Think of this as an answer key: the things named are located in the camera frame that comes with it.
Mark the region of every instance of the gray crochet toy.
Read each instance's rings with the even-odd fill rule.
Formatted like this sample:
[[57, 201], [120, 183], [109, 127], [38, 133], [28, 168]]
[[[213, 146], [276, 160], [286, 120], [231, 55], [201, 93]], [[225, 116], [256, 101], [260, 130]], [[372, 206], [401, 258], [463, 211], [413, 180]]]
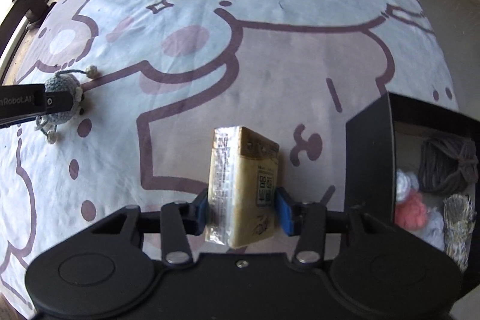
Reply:
[[47, 137], [46, 140], [49, 144], [54, 144], [57, 141], [57, 125], [65, 124], [76, 115], [82, 115], [84, 112], [80, 107], [80, 102], [83, 101], [85, 96], [80, 82], [72, 73], [85, 74], [90, 79], [94, 79], [98, 75], [97, 67], [90, 65], [85, 71], [79, 69], [57, 71], [45, 82], [45, 92], [67, 91], [73, 98], [73, 106], [70, 111], [42, 115], [35, 119], [37, 130], [40, 130]]

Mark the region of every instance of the knitted toy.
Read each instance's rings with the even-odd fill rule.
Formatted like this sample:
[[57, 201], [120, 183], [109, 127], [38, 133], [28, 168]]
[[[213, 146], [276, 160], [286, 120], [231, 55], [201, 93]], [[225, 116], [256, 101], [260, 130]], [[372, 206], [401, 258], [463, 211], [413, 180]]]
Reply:
[[427, 207], [422, 195], [411, 190], [405, 202], [395, 206], [395, 224], [409, 231], [423, 228], [428, 222]]
[[67, 91], [73, 98], [73, 106], [68, 112], [60, 112], [38, 116], [35, 119], [37, 130], [40, 130], [47, 138], [49, 144], [57, 141], [57, 125], [65, 124], [76, 115], [82, 115], [84, 110], [80, 107], [80, 102], [85, 97], [80, 87], [80, 82], [72, 73], [85, 74], [90, 79], [98, 75], [97, 67], [90, 65], [85, 71], [79, 69], [68, 69], [57, 71], [45, 82], [45, 92]]

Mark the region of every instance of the small box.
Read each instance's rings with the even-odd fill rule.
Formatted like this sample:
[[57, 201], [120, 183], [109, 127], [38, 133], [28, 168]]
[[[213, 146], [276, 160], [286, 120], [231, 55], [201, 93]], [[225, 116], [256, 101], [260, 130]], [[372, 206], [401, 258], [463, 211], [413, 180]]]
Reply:
[[247, 246], [275, 230], [277, 143], [245, 127], [214, 131], [206, 240]]
[[[480, 152], [480, 122], [401, 95], [387, 93], [350, 119], [346, 124], [345, 208], [359, 206], [382, 221], [393, 222], [397, 168], [407, 160], [418, 168], [422, 141], [440, 133], [471, 139], [477, 155]], [[466, 193], [475, 210], [480, 210], [480, 184], [470, 185]], [[469, 245], [462, 295], [480, 285], [480, 223]]]

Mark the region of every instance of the cartoon rug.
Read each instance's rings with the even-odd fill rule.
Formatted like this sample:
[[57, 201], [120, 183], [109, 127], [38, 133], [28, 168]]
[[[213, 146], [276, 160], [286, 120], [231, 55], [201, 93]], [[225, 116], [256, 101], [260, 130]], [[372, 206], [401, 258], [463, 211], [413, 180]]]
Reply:
[[[387, 90], [458, 108], [419, 0], [60, 0], [16, 82], [90, 64], [102, 76], [80, 78], [86, 113], [55, 145], [33, 123], [0, 131], [0, 278], [25, 316], [38, 254], [124, 205], [205, 188], [215, 127], [276, 141], [293, 197], [342, 210], [352, 116]], [[144, 250], [158, 257], [159, 243], [148, 235]], [[278, 231], [243, 250], [294, 245]]]

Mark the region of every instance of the blue gripper pad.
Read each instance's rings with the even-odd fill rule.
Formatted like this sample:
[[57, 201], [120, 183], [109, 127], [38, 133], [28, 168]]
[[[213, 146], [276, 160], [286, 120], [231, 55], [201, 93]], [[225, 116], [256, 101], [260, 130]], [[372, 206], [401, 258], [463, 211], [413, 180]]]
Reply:
[[295, 224], [292, 216], [292, 208], [289, 205], [288, 193], [284, 188], [277, 188], [275, 192], [275, 211], [277, 212], [278, 220], [282, 226], [283, 231], [288, 236], [295, 235]]
[[199, 231], [197, 232], [198, 235], [203, 233], [205, 226], [207, 224], [207, 212], [208, 212], [208, 197], [205, 197], [202, 202], [198, 205], [198, 209], [196, 211], [196, 219], [198, 221], [198, 228]]

